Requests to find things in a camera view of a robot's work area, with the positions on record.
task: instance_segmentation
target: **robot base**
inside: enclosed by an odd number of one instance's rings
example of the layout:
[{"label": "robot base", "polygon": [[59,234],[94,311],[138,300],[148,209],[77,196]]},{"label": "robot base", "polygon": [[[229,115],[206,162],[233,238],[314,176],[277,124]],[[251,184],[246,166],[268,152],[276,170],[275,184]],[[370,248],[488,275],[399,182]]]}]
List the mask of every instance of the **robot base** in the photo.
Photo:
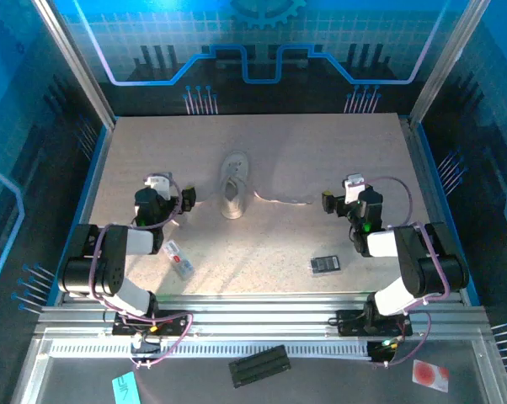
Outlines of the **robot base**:
[{"label": "robot base", "polygon": [[373,322],[369,322],[364,311],[338,310],[334,325],[337,325],[340,337],[394,338],[401,336],[403,329],[406,337],[413,335],[410,323],[403,328],[406,320],[408,317],[404,315],[376,316]]},{"label": "robot base", "polygon": [[[178,314],[183,311],[181,310],[157,310],[154,313],[156,318],[158,317],[166,317],[172,316],[173,314]],[[158,330],[154,332],[150,332],[152,336],[172,336],[179,337],[186,328],[186,324],[188,323],[186,316],[176,318],[172,321],[165,322],[158,328]],[[146,332],[149,333],[152,324],[150,322],[139,322],[138,320],[125,319],[123,321],[122,317],[119,314],[115,315],[115,323],[113,325],[113,331],[111,332],[114,336],[132,336],[137,332]]]}]

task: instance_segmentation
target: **gear logo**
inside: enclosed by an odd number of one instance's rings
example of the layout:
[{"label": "gear logo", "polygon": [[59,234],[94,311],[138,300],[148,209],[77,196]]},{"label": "gear logo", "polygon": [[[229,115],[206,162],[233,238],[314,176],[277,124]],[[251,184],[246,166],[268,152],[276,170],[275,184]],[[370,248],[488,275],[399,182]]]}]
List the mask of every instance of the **gear logo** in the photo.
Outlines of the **gear logo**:
[{"label": "gear logo", "polygon": [[248,28],[268,26],[275,28],[277,23],[287,24],[290,16],[298,15],[298,8],[306,5],[306,0],[232,0],[232,12],[239,23]]}]

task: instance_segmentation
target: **aluminum rail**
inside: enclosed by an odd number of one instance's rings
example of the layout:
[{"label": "aluminum rail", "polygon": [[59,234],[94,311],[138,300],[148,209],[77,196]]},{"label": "aluminum rail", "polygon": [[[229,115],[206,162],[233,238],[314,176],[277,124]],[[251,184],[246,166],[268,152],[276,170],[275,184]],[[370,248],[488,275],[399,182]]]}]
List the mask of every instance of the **aluminum rail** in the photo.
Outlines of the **aluminum rail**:
[{"label": "aluminum rail", "polygon": [[[168,310],[194,312],[189,337],[212,341],[319,341],[356,340],[341,338],[336,327],[327,324],[337,310],[362,310],[367,294],[290,295],[247,297],[196,297],[160,302]],[[430,340],[492,340],[488,318],[480,306],[464,306],[461,297],[452,295],[442,303],[424,307],[432,318]],[[110,336],[115,313],[98,303],[70,303],[45,308],[35,329],[46,338]],[[414,335],[427,328],[423,313],[411,313]],[[360,340],[381,341],[379,337]]]}]

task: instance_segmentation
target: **beige tabletop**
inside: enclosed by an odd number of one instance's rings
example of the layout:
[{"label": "beige tabletop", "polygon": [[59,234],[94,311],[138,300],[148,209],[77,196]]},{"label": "beige tabletop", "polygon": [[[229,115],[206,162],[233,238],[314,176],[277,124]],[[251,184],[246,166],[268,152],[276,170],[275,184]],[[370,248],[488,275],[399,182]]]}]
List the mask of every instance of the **beige tabletop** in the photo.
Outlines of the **beige tabletop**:
[{"label": "beige tabletop", "polygon": [[[228,152],[248,154],[248,208],[230,221],[215,192]],[[395,114],[281,114],[120,118],[91,222],[130,223],[134,193],[148,173],[172,172],[194,185],[201,202],[164,229],[195,267],[183,281],[161,251],[126,258],[126,275],[162,294],[240,294],[378,290],[399,276],[396,258],[363,258],[348,238],[349,222],[326,215],[321,193],[343,194],[342,179],[361,173],[401,178],[414,197],[413,220],[428,221],[400,122]],[[373,184],[384,197],[383,223],[397,225],[408,199],[401,185]],[[265,199],[312,202],[286,205]],[[342,270],[312,276],[310,259],[337,255]]]}]

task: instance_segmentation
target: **blue sticky note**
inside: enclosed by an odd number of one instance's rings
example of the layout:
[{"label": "blue sticky note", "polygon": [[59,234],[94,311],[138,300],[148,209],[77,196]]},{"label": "blue sticky note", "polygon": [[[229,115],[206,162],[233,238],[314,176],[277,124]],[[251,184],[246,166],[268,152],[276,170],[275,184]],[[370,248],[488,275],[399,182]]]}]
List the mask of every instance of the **blue sticky note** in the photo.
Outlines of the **blue sticky note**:
[{"label": "blue sticky note", "polygon": [[141,404],[134,372],[113,379],[111,383],[113,384],[115,404]]}]

